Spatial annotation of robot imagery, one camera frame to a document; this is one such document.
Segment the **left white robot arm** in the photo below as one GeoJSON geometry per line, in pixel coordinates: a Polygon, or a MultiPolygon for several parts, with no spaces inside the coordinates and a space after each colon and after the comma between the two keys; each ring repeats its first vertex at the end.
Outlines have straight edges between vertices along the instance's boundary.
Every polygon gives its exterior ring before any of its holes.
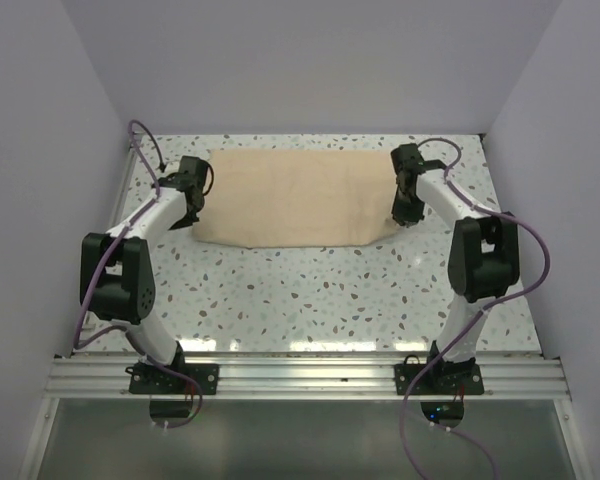
{"type": "Polygon", "coordinates": [[[151,252],[168,232],[199,221],[213,183],[208,161],[183,156],[129,216],[104,233],[86,235],[81,244],[81,314],[123,331],[140,355],[157,363],[152,379],[169,393],[185,386],[188,369],[175,360],[179,342],[154,312],[151,252]]]}

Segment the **beige cloth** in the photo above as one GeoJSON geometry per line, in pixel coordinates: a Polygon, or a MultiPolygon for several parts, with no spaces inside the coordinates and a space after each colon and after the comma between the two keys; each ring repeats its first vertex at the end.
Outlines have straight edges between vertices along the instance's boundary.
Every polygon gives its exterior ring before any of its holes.
{"type": "Polygon", "coordinates": [[[382,151],[215,150],[196,240],[247,248],[365,246],[394,235],[382,151]]]}

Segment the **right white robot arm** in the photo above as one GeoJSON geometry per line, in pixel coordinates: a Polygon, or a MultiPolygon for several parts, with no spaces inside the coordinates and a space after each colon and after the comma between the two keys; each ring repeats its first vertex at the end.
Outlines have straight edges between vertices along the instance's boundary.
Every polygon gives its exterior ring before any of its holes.
{"type": "Polygon", "coordinates": [[[519,280],[517,225],[452,185],[447,166],[424,159],[415,143],[392,150],[391,161],[396,174],[393,220],[415,225],[430,208],[452,229],[447,275],[454,297],[425,369],[429,387],[444,393],[475,363],[487,304],[504,297],[519,280]]]}

